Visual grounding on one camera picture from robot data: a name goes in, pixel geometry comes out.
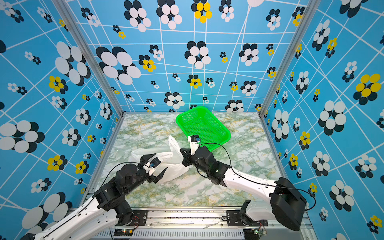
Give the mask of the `white plastic bag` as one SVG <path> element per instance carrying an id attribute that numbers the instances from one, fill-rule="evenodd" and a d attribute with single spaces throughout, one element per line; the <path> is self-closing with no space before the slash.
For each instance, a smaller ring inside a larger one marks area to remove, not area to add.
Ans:
<path id="1" fill-rule="evenodd" d="M 161 164 L 154 170 L 154 174 L 157 176 L 167 168 L 162 179 L 158 181 L 158 184 L 164 184 L 180 177 L 191 168 L 191 166 L 185 167 L 183 165 L 184 158 L 180 150 L 181 148 L 176 139 L 168 136 L 168 144 L 165 147 L 133 150 L 129 162 L 138 163 L 141 156 L 156 153 L 156 157 L 160 159 Z"/>

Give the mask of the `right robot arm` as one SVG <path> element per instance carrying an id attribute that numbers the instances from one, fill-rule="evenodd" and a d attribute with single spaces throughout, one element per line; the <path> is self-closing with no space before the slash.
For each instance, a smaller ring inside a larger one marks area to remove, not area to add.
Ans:
<path id="1" fill-rule="evenodd" d="M 238 213 L 241 224 L 261 227 L 263 221 L 273 220 L 289 230 L 300 230 L 307 200 L 288 179 L 280 177 L 273 181 L 244 174 L 217 161 L 205 146 L 195 150 L 181 149 L 180 152 L 185 167 L 195 167 L 213 184 L 247 192 L 269 204 L 264 208 L 246 200 Z"/>

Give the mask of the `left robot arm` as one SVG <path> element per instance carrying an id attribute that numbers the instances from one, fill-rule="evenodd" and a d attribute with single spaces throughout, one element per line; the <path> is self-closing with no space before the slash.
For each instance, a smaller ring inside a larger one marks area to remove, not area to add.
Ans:
<path id="1" fill-rule="evenodd" d="M 166 171 L 157 175 L 154 172 L 163 161 L 158 154 L 149 154 L 141 156 L 138 163 L 122 163 L 115 176 L 73 212 L 64 193 L 49 196 L 24 216 L 22 226 L 28 232 L 22 239 L 74 240 L 75 233 L 82 234 L 81 239 L 88 239 L 97 229 L 129 224 L 134 216 L 126 196 L 144 182 L 159 182 Z"/>

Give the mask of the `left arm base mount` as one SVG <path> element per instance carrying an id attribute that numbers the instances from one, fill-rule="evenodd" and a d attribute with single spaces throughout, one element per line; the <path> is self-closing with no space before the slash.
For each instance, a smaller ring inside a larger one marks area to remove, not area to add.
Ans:
<path id="1" fill-rule="evenodd" d="M 134 209 L 120 217 L 117 226 L 145 226 L 148 219 L 148 210 Z"/>

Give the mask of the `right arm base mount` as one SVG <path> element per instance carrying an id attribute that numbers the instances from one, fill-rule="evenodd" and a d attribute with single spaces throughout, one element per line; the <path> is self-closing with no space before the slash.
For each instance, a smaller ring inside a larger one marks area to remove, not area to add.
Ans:
<path id="1" fill-rule="evenodd" d="M 267 227 L 267 220 L 254 221 L 247 217 L 245 213 L 240 210 L 227 210 L 226 214 L 222 216 L 222 221 L 227 222 L 229 227 Z"/>

